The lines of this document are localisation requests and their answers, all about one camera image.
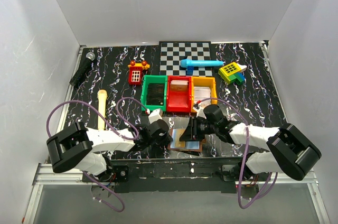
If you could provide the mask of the gold credit card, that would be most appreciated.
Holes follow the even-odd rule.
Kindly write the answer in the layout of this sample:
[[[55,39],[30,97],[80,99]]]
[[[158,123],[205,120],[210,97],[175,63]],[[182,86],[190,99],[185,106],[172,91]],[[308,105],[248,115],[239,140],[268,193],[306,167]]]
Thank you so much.
[[[177,149],[184,149],[186,146],[186,142],[180,142],[179,138],[183,134],[185,129],[173,129],[172,131],[172,143],[171,143],[171,148],[177,148]]]

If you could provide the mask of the brown leather card holder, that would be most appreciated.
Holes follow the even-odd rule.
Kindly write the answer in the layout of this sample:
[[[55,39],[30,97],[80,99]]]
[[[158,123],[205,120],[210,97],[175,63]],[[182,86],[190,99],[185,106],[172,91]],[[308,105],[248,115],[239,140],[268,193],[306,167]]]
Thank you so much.
[[[170,129],[170,136],[172,141],[168,145],[169,150],[174,151],[191,151],[191,152],[202,152],[202,147],[206,143],[206,139],[201,142],[190,141],[190,142],[181,142],[180,136],[184,133],[185,129]]]

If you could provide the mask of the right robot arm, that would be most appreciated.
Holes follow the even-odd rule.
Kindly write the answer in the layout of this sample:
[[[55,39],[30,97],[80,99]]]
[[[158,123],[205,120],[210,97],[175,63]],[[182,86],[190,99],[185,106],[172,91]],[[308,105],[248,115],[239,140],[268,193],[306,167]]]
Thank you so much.
[[[321,151],[293,124],[259,127],[228,120],[218,105],[211,104],[191,117],[181,142],[199,142],[215,134],[222,142],[249,144],[264,150],[245,157],[239,175],[251,180],[260,173],[285,173],[301,181],[322,157]]]

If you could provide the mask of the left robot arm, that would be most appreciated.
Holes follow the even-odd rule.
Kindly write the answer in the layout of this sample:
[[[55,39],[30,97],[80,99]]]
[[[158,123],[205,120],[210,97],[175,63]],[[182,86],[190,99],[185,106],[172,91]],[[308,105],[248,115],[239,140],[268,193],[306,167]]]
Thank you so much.
[[[173,141],[168,124],[158,119],[151,124],[134,130],[122,129],[114,133],[111,130],[97,130],[76,122],[51,136],[47,142],[50,161],[54,173],[64,173],[71,169],[88,171],[99,181],[106,182],[112,177],[112,168],[105,151],[135,152],[148,147],[168,145]]]

